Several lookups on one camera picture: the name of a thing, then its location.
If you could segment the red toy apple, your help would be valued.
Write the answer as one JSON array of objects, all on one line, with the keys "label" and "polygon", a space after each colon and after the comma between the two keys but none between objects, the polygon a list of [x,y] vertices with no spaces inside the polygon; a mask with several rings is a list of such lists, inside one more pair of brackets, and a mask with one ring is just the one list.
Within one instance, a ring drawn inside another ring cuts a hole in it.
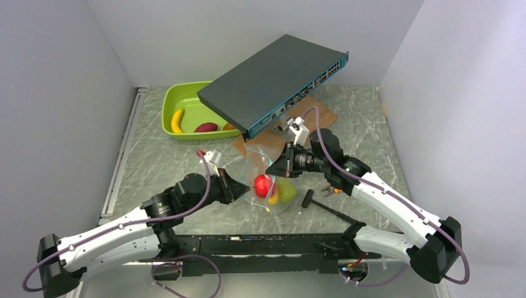
[{"label": "red toy apple", "polygon": [[274,180],[269,175],[260,174],[254,178],[254,192],[257,197],[269,197],[274,187]]}]

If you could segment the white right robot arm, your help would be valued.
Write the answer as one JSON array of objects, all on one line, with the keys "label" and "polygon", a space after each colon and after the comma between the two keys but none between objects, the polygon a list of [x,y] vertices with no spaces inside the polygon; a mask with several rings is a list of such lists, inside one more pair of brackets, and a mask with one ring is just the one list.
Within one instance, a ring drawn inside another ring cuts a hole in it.
[{"label": "white right robot arm", "polygon": [[344,154],[329,129],[310,134],[310,148],[288,143],[266,174],[297,178],[304,172],[321,173],[330,186],[373,207],[400,233],[373,228],[352,219],[342,233],[342,250],[350,258],[376,253],[409,265],[424,280],[446,279],[465,284],[470,267],[462,249],[461,225],[418,207],[387,185],[371,167]]}]

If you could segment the green toy pear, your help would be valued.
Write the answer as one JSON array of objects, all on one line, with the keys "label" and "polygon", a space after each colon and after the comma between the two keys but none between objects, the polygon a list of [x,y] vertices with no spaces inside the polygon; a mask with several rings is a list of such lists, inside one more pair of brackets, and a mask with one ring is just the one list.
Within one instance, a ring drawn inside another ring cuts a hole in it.
[{"label": "green toy pear", "polygon": [[277,189],[279,193],[279,202],[281,204],[289,204],[297,195],[296,187],[285,178],[277,179]]}]

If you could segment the clear zip top bag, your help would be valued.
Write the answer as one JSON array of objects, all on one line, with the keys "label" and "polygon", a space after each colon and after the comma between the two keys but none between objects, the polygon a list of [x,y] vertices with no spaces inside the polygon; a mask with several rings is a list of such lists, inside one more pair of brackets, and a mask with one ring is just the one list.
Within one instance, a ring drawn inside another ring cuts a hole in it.
[{"label": "clear zip top bag", "polygon": [[261,147],[245,145],[244,148],[246,164],[241,182],[247,184],[250,190],[243,195],[243,199],[268,214],[283,212],[297,197],[297,188],[287,179],[265,172],[273,161]]}]

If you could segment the orange toy mango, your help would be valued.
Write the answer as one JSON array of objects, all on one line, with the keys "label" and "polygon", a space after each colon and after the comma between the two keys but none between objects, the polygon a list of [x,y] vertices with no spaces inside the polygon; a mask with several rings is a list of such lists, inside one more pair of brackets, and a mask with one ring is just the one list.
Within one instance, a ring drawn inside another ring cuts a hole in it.
[{"label": "orange toy mango", "polygon": [[279,189],[278,187],[273,188],[271,195],[269,196],[267,203],[269,205],[276,205],[279,203]]}]

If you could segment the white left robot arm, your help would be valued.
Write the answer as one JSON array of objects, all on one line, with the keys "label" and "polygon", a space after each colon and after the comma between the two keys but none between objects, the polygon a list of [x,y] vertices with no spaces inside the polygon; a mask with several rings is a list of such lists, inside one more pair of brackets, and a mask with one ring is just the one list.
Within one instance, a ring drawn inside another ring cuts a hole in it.
[{"label": "white left robot arm", "polygon": [[249,190],[224,168],[210,176],[191,173],[110,223],[72,237],[43,237],[37,255],[43,296],[67,294],[106,266],[180,256],[173,228],[184,217],[214,202],[233,203]]}]

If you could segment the yellow toy banana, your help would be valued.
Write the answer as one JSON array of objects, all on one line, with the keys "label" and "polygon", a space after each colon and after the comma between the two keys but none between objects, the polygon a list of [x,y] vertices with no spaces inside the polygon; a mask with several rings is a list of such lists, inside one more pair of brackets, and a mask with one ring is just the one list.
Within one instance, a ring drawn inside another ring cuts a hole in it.
[{"label": "yellow toy banana", "polygon": [[184,115],[184,108],[179,108],[175,111],[171,119],[171,128],[173,133],[183,133],[181,129],[181,120]]}]

